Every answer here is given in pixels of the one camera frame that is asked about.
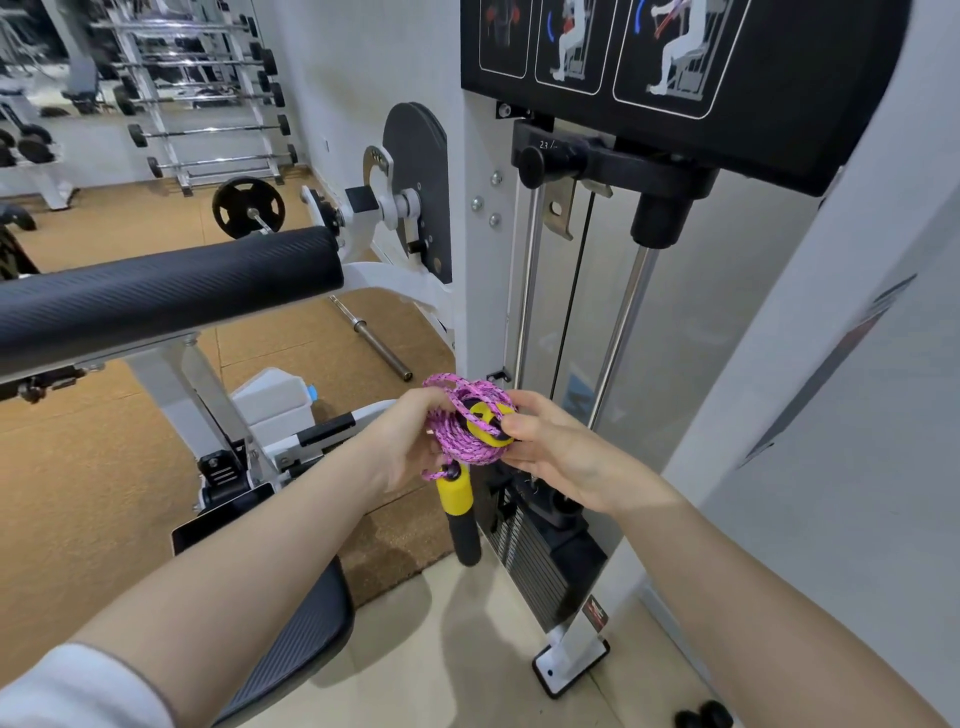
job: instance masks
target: yellow and black handle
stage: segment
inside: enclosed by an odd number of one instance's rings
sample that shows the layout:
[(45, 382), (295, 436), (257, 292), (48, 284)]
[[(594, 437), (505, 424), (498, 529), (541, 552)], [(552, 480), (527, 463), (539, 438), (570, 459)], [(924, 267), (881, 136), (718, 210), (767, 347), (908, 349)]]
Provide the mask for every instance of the yellow and black handle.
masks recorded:
[[(480, 400), (465, 401), (470, 412), (486, 423), (499, 426), (499, 418), (490, 407)], [(505, 404), (497, 405), (498, 415), (505, 415), (513, 410)], [(514, 440), (507, 435), (491, 435), (484, 432), (474, 423), (463, 419), (469, 432), (481, 442), (494, 448), (506, 448)], [(437, 480), (437, 489), (440, 491), (440, 503), (446, 512), (446, 520), (450, 526), (450, 537), (453, 539), (453, 550), (457, 559), (465, 567), (476, 566), (480, 562), (480, 531), (473, 516), (473, 488), (470, 486), (469, 467), (454, 460), (446, 466), (446, 475)]]

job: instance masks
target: jump rope handle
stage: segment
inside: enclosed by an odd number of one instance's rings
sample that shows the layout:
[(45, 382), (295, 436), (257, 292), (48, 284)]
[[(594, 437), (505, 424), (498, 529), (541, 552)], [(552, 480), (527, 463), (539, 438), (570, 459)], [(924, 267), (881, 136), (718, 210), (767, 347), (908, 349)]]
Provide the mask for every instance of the jump rope handle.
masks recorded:
[(469, 468), (454, 460), (446, 466), (446, 475), (437, 480), (437, 489), (457, 559), (465, 567), (476, 566), (480, 562), (480, 529), (473, 517)]

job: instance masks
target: black padded cushion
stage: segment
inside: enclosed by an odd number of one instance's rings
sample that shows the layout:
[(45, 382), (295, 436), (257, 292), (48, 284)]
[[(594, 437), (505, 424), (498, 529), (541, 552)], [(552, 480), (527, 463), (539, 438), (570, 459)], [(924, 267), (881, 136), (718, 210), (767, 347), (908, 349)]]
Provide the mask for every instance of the black padded cushion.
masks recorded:
[(251, 235), (0, 285), (0, 381), (343, 287), (326, 228)]
[(214, 725), (239, 725), (332, 660), (353, 631), (353, 602), (335, 558)]

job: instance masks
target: coiled pink rope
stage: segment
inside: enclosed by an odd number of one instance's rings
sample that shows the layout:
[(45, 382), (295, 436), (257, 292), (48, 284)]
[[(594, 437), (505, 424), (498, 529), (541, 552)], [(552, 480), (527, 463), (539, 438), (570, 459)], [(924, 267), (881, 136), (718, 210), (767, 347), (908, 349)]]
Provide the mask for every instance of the coiled pink rope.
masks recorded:
[[(423, 386), (444, 388), (457, 413), (490, 435), (502, 436), (503, 431), (472, 414), (464, 402), (480, 400), (493, 412), (499, 412), (498, 404), (506, 404), (511, 409), (516, 409), (506, 392), (482, 379), (468, 381), (456, 375), (433, 375), (423, 383)], [(463, 425), (463, 421), (457, 417), (456, 413), (438, 409), (429, 413), (426, 421), (427, 426), (433, 430), (437, 442), (440, 443), (448, 463), (459, 460), (469, 465), (490, 465), (499, 460), (500, 456), (509, 449), (509, 447), (495, 448), (478, 440)], [(427, 480), (437, 480), (444, 475), (446, 470), (439, 473), (423, 473), (423, 477)]]

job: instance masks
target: hand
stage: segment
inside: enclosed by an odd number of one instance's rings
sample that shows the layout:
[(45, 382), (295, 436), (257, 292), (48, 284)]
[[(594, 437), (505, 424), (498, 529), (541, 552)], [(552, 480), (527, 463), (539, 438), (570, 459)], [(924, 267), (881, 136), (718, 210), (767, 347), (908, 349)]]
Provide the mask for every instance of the hand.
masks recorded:
[(633, 507), (641, 478), (657, 477), (543, 395), (509, 394), (531, 414), (503, 418), (503, 431), (517, 440), (503, 457), (508, 465), (542, 478), (591, 510), (611, 514)]
[(440, 387), (411, 389), (370, 423), (354, 440), (363, 443), (364, 456), (382, 458), (386, 490), (403, 486), (425, 470), (437, 471), (444, 460), (440, 444), (426, 433), (427, 412), (453, 411)]

